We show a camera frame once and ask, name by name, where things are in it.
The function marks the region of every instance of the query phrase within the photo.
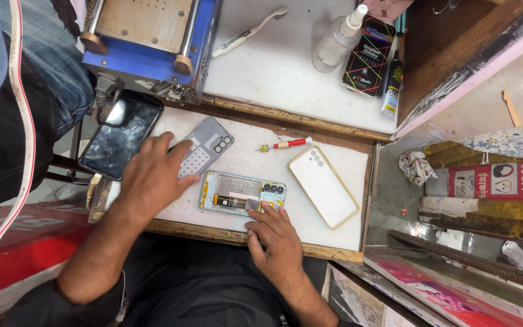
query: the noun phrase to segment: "lcd separator machine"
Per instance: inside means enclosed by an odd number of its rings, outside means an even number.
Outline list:
[[[119,88],[200,104],[222,0],[90,0],[80,40],[102,108]]]

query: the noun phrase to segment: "red sign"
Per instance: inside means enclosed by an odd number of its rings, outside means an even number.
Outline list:
[[[0,206],[0,226],[11,207]],[[69,259],[93,228],[86,208],[26,204],[0,242],[0,290]]]
[[[450,197],[523,200],[523,161],[449,168]]]

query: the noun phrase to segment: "black shirt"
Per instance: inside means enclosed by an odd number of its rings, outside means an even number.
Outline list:
[[[130,305],[121,327],[299,325],[247,248],[144,233],[106,294],[74,305],[50,281],[20,300],[5,326],[106,326],[124,293]]]

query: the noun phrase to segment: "black glue tube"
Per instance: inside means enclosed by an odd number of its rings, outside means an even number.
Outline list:
[[[395,121],[399,106],[399,87],[403,80],[403,62],[399,60],[399,51],[395,51],[393,61],[385,76],[385,83],[381,99],[381,115]]]

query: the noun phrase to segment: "white marble surface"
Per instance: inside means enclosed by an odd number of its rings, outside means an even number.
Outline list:
[[[176,135],[174,142],[177,143],[185,138],[205,117],[205,115],[195,112],[166,107],[152,134],[160,135],[165,131],[172,131]],[[286,184],[288,191],[284,207],[288,211],[292,224],[302,242],[353,251],[359,250],[362,235],[361,217],[367,154],[334,145],[315,143],[322,149],[350,193],[361,206],[361,211],[353,218],[337,230],[331,230],[320,218],[287,168],[288,162],[309,145],[261,153],[255,151],[259,145],[262,143],[278,143],[284,137],[278,137],[271,130],[261,127],[228,121],[227,119],[216,119],[235,137],[235,142],[209,169]],[[200,209],[198,203],[201,188],[202,183],[192,185],[178,200],[160,212],[156,218],[240,232],[246,230],[243,224],[249,221],[247,217]],[[110,199],[116,198],[118,190],[119,187],[113,189]]]
[[[283,18],[271,19],[239,47],[212,59],[205,93],[394,133],[396,122],[380,115],[379,98],[367,98],[340,84],[346,62],[331,73],[317,71],[312,64],[312,50],[334,19],[353,11],[353,1],[224,0],[213,48],[283,6],[289,8]]]

